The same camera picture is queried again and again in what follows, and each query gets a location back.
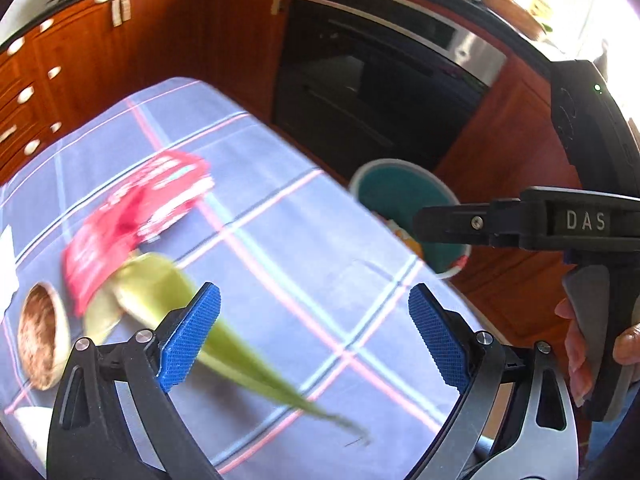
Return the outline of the white floral paper cup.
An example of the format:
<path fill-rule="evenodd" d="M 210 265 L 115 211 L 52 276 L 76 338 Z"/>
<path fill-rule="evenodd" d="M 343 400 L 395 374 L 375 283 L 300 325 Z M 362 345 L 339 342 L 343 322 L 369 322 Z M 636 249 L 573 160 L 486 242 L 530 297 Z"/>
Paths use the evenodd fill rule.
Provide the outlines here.
<path fill-rule="evenodd" d="M 47 461 L 52 413 L 52 408 L 45 406 L 24 406 L 14 412 L 14 417 L 21 425 L 29 444 L 43 464 Z"/>

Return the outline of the brown coconut shell bowl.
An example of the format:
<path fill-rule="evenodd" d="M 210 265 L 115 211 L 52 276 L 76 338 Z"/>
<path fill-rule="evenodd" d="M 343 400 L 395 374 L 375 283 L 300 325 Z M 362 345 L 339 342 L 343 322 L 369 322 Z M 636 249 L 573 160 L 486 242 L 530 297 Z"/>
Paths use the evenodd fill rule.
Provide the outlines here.
<path fill-rule="evenodd" d="M 16 339 L 32 388 L 53 388 L 61 380 L 70 355 L 70 324 L 62 299 L 50 283 L 39 282 L 29 289 Z"/>

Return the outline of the green corn husk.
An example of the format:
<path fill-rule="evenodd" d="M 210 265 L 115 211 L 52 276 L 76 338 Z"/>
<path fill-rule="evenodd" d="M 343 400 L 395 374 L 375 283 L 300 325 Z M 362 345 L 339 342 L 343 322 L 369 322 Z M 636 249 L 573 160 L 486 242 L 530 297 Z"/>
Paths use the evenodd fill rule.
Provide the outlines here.
<path fill-rule="evenodd" d="M 367 430 L 302 396 L 219 318 L 221 292 L 199 292 L 175 263 L 149 252 L 129 258 L 91 297 L 80 316 L 85 335 L 103 344 L 123 315 L 155 333 L 160 346 L 156 380 L 169 391 L 198 361 L 220 376 L 269 401 L 328 420 L 362 442 Z"/>

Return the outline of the red snack wrapper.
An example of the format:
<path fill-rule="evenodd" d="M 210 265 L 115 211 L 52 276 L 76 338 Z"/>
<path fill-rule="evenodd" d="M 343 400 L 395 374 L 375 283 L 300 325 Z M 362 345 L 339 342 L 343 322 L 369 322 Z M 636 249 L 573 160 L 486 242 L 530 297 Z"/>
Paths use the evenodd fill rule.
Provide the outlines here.
<path fill-rule="evenodd" d="M 134 170 L 89 214 L 63 252 L 67 290 L 78 318 L 130 252 L 190 212 L 214 187 L 198 155 L 168 150 Z"/>

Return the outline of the teal trash bin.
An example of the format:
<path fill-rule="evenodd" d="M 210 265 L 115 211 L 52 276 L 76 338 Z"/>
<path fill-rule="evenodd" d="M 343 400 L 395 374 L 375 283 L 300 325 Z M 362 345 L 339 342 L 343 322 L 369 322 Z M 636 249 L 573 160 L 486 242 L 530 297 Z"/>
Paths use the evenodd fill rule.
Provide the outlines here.
<path fill-rule="evenodd" d="M 385 220 L 393 220 L 417 240 L 413 217 L 423 207 L 454 206 L 454 192 L 426 169 L 396 158 L 381 158 L 360 166 L 349 181 L 349 193 Z M 469 261 L 471 246 L 426 243 L 421 258 L 444 280 L 459 274 Z"/>

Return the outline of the wooden kitchen cabinet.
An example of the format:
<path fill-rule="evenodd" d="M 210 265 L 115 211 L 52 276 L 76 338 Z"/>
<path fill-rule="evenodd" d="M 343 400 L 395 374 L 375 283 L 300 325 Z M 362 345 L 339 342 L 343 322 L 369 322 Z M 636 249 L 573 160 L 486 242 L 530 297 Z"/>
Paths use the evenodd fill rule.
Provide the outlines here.
<path fill-rule="evenodd" d="M 1 179 L 118 101 L 172 77 L 263 122 L 291 0 L 80 0 L 1 50 Z"/>

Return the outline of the flat white paper piece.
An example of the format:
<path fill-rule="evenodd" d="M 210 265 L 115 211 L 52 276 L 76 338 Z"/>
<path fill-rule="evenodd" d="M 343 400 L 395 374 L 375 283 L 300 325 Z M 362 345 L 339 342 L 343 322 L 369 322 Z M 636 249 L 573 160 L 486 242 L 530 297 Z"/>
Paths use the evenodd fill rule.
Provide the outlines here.
<path fill-rule="evenodd" d="M 16 272 L 12 226 L 6 226 L 0 238 L 0 308 L 1 316 L 11 305 L 14 294 L 20 288 Z"/>

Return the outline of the blue checkered tablecloth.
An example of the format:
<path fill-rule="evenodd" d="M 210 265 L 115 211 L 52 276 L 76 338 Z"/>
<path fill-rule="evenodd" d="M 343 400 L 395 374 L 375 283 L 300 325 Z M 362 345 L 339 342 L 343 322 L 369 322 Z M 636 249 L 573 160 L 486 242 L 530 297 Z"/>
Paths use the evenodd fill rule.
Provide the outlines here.
<path fill-rule="evenodd" d="M 469 308 L 341 185 L 204 82 L 171 78 L 123 99 L 29 162 L 1 189 L 20 288 L 1 323 L 1 420 L 38 457 L 17 408 L 50 408 L 16 350 L 29 289 L 65 286 L 62 253 L 86 218 L 164 148 L 210 165 L 215 185 L 146 245 L 195 285 L 215 283 L 221 319 L 301 393 L 367 430 L 297 415 L 195 365 L 172 402 L 228 479 L 401 479 L 457 401 L 408 313 L 427 285 Z"/>

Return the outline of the black built-in oven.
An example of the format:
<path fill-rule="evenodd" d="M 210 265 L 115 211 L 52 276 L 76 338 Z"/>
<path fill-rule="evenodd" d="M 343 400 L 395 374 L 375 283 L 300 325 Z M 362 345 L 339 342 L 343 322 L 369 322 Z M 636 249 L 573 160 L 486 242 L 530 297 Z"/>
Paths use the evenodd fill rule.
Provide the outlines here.
<path fill-rule="evenodd" d="M 379 158 L 433 170 L 505 62 L 408 0 L 291 0 L 272 120 L 344 178 Z"/>

